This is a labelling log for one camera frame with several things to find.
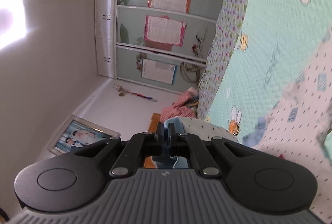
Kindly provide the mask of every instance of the white wall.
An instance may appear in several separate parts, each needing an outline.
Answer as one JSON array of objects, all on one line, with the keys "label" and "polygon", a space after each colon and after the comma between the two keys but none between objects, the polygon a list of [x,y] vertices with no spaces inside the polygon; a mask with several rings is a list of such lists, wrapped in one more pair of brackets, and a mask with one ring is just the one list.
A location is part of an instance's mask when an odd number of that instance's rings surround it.
[{"label": "white wall", "polygon": [[[99,79],[102,79],[102,85],[73,114],[89,122],[119,132],[123,141],[129,140],[136,133],[147,131],[152,114],[154,112],[161,113],[163,108],[172,105],[179,97],[177,94],[130,82],[113,80],[101,76]],[[122,85],[130,92],[153,97],[155,101],[131,94],[120,97],[117,90],[113,88],[114,84]],[[47,150],[46,144],[37,161],[53,156]]]},{"label": "white wall", "polygon": [[94,0],[23,0],[28,33],[0,50],[0,207],[17,211],[16,174],[104,80]]}]

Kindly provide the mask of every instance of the framed wedding photo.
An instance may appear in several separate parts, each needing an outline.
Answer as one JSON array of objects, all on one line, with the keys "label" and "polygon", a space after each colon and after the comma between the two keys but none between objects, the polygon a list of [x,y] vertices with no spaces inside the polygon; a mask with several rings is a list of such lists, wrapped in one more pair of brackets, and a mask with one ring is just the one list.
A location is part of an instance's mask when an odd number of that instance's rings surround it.
[{"label": "framed wedding photo", "polygon": [[110,137],[120,137],[120,134],[71,115],[48,149],[55,155],[61,155]]}]

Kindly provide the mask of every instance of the gray ribbed panel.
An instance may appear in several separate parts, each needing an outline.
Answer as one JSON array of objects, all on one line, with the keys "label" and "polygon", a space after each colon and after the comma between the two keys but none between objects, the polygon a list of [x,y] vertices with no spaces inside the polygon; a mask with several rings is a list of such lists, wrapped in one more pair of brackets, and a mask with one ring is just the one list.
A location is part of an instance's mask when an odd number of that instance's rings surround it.
[{"label": "gray ribbed panel", "polygon": [[308,211],[271,216],[237,204],[217,180],[193,169],[139,169],[128,179],[115,179],[84,208],[64,214],[28,209],[10,224],[319,224]]}]

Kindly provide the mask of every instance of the silver screw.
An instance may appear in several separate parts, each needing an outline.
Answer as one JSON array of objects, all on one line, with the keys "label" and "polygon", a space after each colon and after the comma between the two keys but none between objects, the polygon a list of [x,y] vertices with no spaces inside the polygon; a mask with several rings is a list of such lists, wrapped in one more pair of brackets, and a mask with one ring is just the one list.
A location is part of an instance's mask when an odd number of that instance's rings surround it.
[{"label": "silver screw", "polygon": [[205,175],[217,175],[219,173],[219,170],[214,167],[207,167],[203,170],[203,174]]},{"label": "silver screw", "polygon": [[124,168],[124,167],[117,167],[117,168],[114,168],[112,170],[112,174],[110,173],[110,175],[115,175],[115,176],[123,176],[123,175],[126,175],[128,173],[128,169],[127,168]]}]

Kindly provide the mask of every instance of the red object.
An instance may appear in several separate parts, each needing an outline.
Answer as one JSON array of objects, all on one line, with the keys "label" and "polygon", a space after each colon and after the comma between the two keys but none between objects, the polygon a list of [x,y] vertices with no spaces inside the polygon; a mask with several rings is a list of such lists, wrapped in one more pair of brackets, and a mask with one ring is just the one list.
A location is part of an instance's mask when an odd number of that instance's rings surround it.
[{"label": "red object", "polygon": [[184,104],[191,98],[193,98],[193,95],[189,91],[185,91],[172,106],[162,110],[160,121],[163,123],[167,119],[176,116],[197,118],[195,112],[192,109],[184,106]]}]

